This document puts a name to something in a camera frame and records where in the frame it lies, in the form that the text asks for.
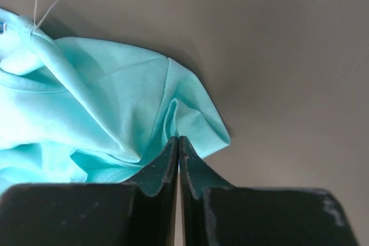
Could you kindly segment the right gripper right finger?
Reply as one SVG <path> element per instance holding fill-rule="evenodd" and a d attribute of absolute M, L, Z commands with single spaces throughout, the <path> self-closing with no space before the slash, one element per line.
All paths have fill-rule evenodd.
<path fill-rule="evenodd" d="M 237 187 L 179 140 L 185 245 L 357 245 L 339 201 L 320 188 Z"/>

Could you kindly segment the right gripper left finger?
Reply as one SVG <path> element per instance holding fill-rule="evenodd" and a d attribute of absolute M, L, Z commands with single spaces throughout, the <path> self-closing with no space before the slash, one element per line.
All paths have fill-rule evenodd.
<path fill-rule="evenodd" d="M 172 245 L 179 140 L 118 184 L 19 184 L 1 195 L 2 245 Z"/>

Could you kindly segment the teal t shirt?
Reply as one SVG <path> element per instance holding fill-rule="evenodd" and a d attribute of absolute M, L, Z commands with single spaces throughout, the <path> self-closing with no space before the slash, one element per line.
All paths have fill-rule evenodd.
<path fill-rule="evenodd" d="M 128 44 L 52 39 L 1 10 L 1 190 L 118 183 L 186 136 L 202 158 L 230 136 L 198 77 Z"/>

